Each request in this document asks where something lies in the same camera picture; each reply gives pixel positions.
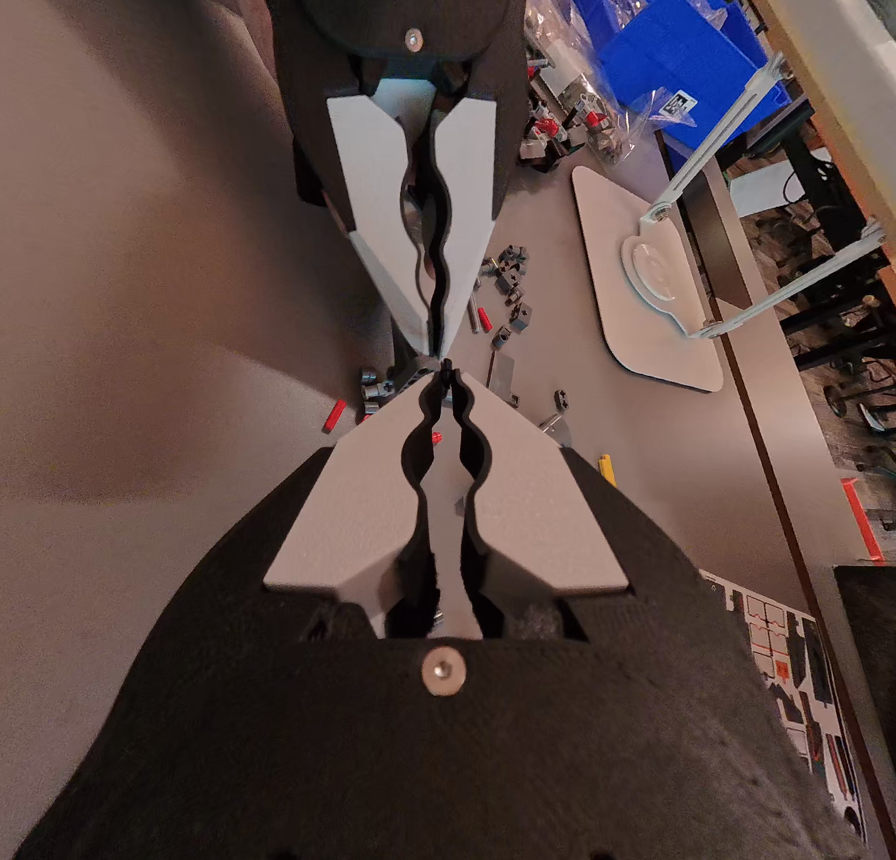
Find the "dark cardboard set box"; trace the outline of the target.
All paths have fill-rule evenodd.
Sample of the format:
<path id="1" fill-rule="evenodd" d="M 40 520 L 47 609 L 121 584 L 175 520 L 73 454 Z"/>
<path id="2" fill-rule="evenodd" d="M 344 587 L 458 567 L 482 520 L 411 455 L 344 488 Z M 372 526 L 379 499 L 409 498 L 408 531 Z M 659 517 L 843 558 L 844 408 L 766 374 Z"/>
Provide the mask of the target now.
<path id="1" fill-rule="evenodd" d="M 868 752 L 881 763 L 880 788 L 894 825 L 895 567 L 838 566 L 834 576 L 879 731 Z"/>

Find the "black office chair base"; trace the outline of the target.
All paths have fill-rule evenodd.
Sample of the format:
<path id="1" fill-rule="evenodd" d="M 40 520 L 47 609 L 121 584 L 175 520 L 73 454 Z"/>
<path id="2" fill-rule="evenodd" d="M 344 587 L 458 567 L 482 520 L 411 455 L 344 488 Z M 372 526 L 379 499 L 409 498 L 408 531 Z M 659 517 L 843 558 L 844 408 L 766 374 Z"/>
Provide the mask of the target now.
<path id="1" fill-rule="evenodd" d="M 871 436 L 894 441 L 895 369 L 894 361 L 865 357 L 844 363 L 837 373 L 853 376 L 823 387 L 823 398 L 836 418 L 855 414 Z"/>

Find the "blue storage bins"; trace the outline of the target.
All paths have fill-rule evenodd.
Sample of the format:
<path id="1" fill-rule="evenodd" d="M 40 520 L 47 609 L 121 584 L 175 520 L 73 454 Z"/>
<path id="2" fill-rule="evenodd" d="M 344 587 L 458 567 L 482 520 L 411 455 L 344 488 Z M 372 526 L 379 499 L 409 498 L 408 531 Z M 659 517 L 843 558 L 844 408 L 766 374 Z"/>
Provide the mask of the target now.
<path id="1" fill-rule="evenodd" d="M 738 3 L 726 7 L 720 29 L 688 0 L 654 0 L 600 51 L 618 101 L 632 104 L 664 88 L 695 100 L 694 126 L 672 125 L 666 134 L 696 149 L 767 62 L 767 54 Z"/>

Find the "plastic bag of lego parts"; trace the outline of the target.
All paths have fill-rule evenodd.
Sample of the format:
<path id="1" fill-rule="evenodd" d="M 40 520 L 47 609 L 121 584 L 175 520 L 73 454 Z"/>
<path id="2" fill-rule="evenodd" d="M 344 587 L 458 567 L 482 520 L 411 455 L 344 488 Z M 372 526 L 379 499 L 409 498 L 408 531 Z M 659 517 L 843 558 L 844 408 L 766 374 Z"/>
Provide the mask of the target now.
<path id="1" fill-rule="evenodd" d="M 696 102 L 664 88 L 632 104 L 617 100 L 571 0 L 526 0 L 524 39 L 529 61 L 545 61 L 541 76 L 562 106 L 581 115 L 589 148 L 606 167 L 626 159 L 643 134 L 672 125 L 694 126 Z"/>

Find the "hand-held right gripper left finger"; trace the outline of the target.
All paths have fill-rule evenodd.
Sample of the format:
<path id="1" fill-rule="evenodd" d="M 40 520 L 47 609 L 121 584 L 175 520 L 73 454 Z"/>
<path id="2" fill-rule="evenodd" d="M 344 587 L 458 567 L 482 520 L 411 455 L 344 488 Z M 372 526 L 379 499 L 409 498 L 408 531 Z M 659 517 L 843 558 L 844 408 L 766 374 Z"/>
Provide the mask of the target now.
<path id="1" fill-rule="evenodd" d="M 332 448 L 270 568 L 270 590 L 361 606 L 389 637 L 434 628 L 438 586 L 422 481 L 438 378 L 426 375 Z"/>

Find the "pile of dark grey lego connectors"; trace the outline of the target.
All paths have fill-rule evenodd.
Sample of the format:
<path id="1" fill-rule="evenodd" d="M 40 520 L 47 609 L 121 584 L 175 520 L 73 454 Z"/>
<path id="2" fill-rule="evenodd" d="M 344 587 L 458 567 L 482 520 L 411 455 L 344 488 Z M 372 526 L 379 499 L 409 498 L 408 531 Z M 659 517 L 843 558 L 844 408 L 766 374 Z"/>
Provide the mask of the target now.
<path id="1" fill-rule="evenodd" d="M 500 352 L 511 337 L 521 335 L 532 323 L 532 307 L 524 301 L 523 278 L 528 271 L 530 253 L 524 245 L 507 245 L 496 257 L 486 257 L 480 264 L 479 274 L 492 277 L 496 289 L 503 297 L 509 312 L 491 341 L 493 349 Z"/>

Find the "red storage bin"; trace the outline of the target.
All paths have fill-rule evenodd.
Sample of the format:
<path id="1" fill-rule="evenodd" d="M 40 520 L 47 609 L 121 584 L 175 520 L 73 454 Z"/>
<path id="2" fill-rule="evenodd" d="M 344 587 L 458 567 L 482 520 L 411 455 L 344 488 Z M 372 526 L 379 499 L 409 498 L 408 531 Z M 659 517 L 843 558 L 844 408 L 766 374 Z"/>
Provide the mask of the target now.
<path id="1" fill-rule="evenodd" d="M 857 493 L 857 478 L 854 476 L 842 477 L 840 484 L 862 537 L 868 561 L 876 566 L 884 566 L 886 564 L 885 557 L 875 536 L 868 514 Z"/>

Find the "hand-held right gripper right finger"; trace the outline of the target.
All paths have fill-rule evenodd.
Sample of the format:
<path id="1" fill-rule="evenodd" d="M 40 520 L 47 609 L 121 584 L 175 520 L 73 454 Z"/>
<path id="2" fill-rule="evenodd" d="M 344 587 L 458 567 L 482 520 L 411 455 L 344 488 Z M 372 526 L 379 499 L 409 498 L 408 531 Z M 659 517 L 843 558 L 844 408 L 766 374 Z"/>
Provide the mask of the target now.
<path id="1" fill-rule="evenodd" d="M 572 456 L 470 374 L 453 374 L 465 501 L 462 582 L 483 638 L 531 608 L 551 617 L 570 599 L 622 594 L 623 571 Z"/>

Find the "sticker sheet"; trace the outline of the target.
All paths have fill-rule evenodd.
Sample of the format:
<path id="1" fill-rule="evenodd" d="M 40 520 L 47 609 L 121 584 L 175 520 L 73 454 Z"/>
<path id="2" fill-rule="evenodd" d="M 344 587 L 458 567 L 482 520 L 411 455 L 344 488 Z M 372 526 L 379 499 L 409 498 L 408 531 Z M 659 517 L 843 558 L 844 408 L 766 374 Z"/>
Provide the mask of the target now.
<path id="1" fill-rule="evenodd" d="M 715 574 L 700 574 L 743 630 L 780 722 L 803 764 L 823 783 L 835 813 L 867 842 L 857 773 L 817 620 Z"/>

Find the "flat grey lego tile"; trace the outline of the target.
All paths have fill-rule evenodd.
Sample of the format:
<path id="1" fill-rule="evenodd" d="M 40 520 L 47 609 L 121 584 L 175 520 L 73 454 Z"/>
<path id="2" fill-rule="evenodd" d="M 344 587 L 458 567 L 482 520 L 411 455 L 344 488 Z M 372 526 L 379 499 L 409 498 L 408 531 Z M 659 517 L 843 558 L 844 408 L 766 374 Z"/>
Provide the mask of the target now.
<path id="1" fill-rule="evenodd" d="M 505 350 L 494 350 L 487 375 L 487 387 L 505 404 L 516 409 L 520 398 L 512 391 L 515 360 Z"/>

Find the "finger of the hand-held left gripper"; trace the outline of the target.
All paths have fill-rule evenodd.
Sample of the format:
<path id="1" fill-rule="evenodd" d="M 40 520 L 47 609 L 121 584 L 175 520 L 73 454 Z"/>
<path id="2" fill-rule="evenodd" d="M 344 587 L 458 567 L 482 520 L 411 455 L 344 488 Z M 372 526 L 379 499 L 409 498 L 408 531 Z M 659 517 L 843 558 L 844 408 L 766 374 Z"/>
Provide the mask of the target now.
<path id="1" fill-rule="evenodd" d="M 421 252 L 411 239 L 401 193 L 409 171 L 402 126 L 372 98 L 327 101 L 350 201 L 350 242 L 414 352 L 431 355 L 430 311 L 419 285 Z"/>
<path id="2" fill-rule="evenodd" d="M 448 354 L 462 325 L 494 230 L 496 121 L 495 101 L 469 97 L 432 121 L 431 160 L 443 212 L 433 256 L 445 281 L 442 299 L 432 305 L 439 325 L 436 356 Z"/>

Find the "partly built lego car model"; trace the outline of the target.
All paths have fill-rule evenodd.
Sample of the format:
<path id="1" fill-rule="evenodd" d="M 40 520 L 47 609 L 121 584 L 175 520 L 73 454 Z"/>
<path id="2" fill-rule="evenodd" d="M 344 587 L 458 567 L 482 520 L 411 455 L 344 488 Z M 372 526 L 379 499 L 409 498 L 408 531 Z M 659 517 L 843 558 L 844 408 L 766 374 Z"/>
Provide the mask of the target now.
<path id="1" fill-rule="evenodd" d="M 566 110 L 541 76 L 545 61 L 528 63 L 529 119 L 517 156 L 517 164 L 548 173 L 588 140 L 587 127 L 573 108 Z"/>

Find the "long grey lego panel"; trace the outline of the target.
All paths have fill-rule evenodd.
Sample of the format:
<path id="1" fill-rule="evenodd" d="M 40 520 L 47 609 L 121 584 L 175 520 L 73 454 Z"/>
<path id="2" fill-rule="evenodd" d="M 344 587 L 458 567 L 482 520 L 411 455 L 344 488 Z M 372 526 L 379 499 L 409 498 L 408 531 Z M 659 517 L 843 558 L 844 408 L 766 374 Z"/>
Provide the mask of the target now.
<path id="1" fill-rule="evenodd" d="M 568 436 L 559 415 L 545 427 L 500 400 L 471 408 L 462 424 L 462 461 L 472 468 L 481 530 L 501 514 L 511 520 L 551 517 L 570 500 L 573 482 L 562 456 L 567 443 L 557 436 Z"/>

